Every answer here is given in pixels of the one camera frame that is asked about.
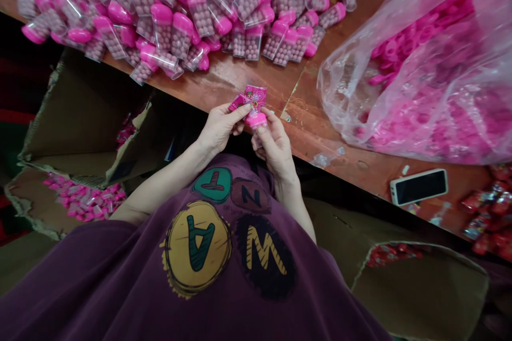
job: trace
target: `cardboard box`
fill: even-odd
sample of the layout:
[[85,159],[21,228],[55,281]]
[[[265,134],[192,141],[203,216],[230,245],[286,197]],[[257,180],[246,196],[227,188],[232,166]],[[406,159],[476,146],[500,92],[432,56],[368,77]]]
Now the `cardboard box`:
[[[172,140],[168,115],[179,102],[80,52],[65,50],[19,159],[104,189],[159,166]],[[141,106],[133,120],[136,133],[116,150],[124,119]]]
[[[464,256],[405,229],[361,213],[305,199],[318,245],[328,250],[354,296],[397,337],[464,341],[478,321],[489,277]],[[422,259],[366,267],[377,245],[432,246]]]

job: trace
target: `clear plastic bag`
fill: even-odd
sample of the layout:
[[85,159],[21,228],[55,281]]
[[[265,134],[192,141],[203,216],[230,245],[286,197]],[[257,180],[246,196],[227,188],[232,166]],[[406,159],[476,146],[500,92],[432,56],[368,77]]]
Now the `clear plastic bag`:
[[509,162],[511,36],[511,0],[386,0],[320,67],[324,110],[364,149]]

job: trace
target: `woman's right hand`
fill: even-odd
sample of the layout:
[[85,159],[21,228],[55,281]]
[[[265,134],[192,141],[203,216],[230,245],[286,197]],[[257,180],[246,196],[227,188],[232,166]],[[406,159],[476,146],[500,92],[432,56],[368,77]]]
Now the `woman's right hand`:
[[295,170],[292,148],[281,120],[265,107],[261,108],[268,122],[268,129],[258,127],[257,134],[263,148],[258,148],[255,138],[251,139],[256,156],[267,163],[268,170],[274,175],[276,186],[300,186]]

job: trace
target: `woman's left hand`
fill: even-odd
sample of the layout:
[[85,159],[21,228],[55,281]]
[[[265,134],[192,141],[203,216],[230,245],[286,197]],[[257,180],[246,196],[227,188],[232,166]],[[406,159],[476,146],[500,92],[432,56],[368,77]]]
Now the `woman's left hand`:
[[222,152],[226,148],[229,135],[233,133],[233,136],[238,136],[244,130],[242,119],[251,111],[252,105],[243,105],[233,112],[229,111],[229,106],[230,103],[215,107],[208,115],[197,139],[197,143],[207,151],[215,154]]

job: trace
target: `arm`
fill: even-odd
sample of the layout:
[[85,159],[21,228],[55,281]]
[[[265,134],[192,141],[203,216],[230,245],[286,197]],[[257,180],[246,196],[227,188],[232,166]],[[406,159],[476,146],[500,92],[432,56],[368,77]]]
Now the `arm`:
[[239,135],[241,121],[251,110],[250,105],[232,113],[229,104],[213,108],[197,141],[180,157],[144,181],[112,214],[111,220],[142,224],[168,198],[194,180],[210,161],[224,150],[229,134]]
[[276,199],[316,243],[315,230],[309,217],[302,193],[299,177],[295,171],[292,148],[283,123],[267,108],[261,108],[267,116],[268,128],[259,127],[257,134],[263,144],[258,148],[253,137],[252,147],[256,155],[267,162],[269,171],[276,182]]

